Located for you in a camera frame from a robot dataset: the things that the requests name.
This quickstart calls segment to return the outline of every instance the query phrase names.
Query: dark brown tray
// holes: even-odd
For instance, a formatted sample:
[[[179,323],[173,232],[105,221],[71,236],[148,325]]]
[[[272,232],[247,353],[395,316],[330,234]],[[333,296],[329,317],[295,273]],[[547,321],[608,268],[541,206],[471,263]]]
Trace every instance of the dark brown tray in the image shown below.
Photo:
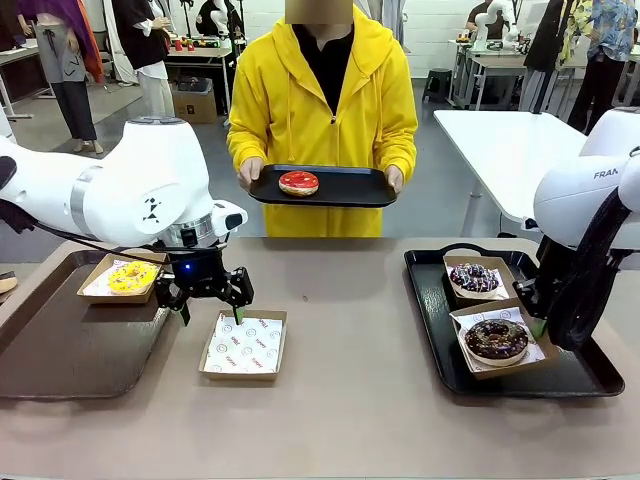
[[[0,398],[112,398],[137,383],[166,320],[145,305],[89,305],[77,291],[104,253],[69,254],[0,330]]]

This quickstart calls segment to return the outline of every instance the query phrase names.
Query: sleeve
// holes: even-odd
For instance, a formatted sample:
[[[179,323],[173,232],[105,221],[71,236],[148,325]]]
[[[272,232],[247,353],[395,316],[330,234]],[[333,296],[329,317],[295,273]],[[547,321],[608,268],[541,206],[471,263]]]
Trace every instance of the sleeve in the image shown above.
[[[137,25],[149,20],[139,0],[113,0],[113,13],[127,25]]]
[[[269,104],[261,82],[252,82],[247,71],[247,49],[238,63],[231,101],[231,129],[227,137],[233,166],[239,170],[251,157],[260,157],[267,163],[267,138],[269,129]]]
[[[411,180],[416,166],[414,136],[418,129],[409,62],[402,47],[394,40],[382,79],[381,132],[374,142],[374,162],[382,171],[397,166],[405,183]]]
[[[153,24],[149,19],[145,20],[144,22],[136,23],[134,27],[142,30],[142,33],[144,33],[145,37],[151,35],[151,30],[153,30]]]

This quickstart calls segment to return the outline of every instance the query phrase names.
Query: purple scarf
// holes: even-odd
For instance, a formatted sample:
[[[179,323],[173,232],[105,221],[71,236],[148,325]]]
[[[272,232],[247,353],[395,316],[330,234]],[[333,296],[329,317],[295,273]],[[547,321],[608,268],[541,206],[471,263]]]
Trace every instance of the purple scarf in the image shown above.
[[[78,0],[18,0],[18,13],[29,20],[36,20],[39,13],[48,13],[61,20],[71,28],[78,38],[82,54],[92,52],[91,37],[84,17],[78,7]]]

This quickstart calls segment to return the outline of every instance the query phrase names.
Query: cable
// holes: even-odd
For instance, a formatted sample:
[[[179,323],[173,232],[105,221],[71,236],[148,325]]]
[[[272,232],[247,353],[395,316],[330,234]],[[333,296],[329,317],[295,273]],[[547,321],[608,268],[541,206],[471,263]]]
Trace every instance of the cable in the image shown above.
[[[129,254],[129,253],[119,252],[119,251],[113,250],[111,248],[102,247],[100,245],[96,245],[94,243],[91,243],[91,242],[96,241],[94,239],[90,239],[88,237],[83,237],[82,235],[77,235],[77,234],[74,234],[74,233],[67,233],[67,232],[63,232],[61,230],[56,230],[55,228],[51,228],[51,227],[45,225],[42,222],[36,221],[34,223],[34,226],[40,228],[41,230],[44,230],[45,232],[48,232],[48,233],[50,233],[52,235],[55,235],[57,237],[60,237],[60,238],[63,238],[65,240],[69,240],[69,241],[78,243],[80,245],[83,245],[85,247],[89,247],[89,248],[98,250],[100,252],[111,253],[113,255],[118,255],[120,257],[125,257],[125,258],[130,258],[132,260],[138,260],[138,261],[141,261],[141,262],[153,263],[154,265],[167,266],[167,265],[174,265],[174,264],[180,263],[180,261],[178,261],[178,260],[169,260],[169,261],[165,261],[165,262],[160,261],[160,260],[151,260],[151,259],[148,259],[148,258],[139,257],[139,256],[132,255],[132,254]],[[227,239],[225,240],[224,243],[218,244],[218,245],[215,245],[215,246],[209,247],[209,248],[153,247],[152,245],[143,245],[143,246],[137,247],[137,248],[141,248],[141,249],[144,249],[144,250],[149,250],[149,251],[154,252],[154,253],[171,253],[171,252],[187,252],[187,253],[196,252],[197,253],[197,252],[201,252],[202,255],[198,255],[198,256],[190,258],[190,260],[199,260],[200,258],[206,258],[210,254],[220,251],[223,248],[223,245],[226,245],[228,239],[229,239],[229,233],[227,233]]]

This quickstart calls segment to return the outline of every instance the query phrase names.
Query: black tray handle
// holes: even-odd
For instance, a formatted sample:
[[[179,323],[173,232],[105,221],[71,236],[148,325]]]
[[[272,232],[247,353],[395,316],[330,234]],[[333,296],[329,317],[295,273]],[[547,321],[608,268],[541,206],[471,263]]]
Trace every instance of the black tray handle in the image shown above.
[[[473,250],[474,252],[478,252],[483,257],[491,256],[491,252],[482,248],[479,245],[474,245],[472,243],[452,243],[451,245],[447,245],[446,247],[440,249],[440,251],[438,252],[438,255],[441,254],[444,257],[447,253],[449,253],[452,250],[462,250],[462,249]]]

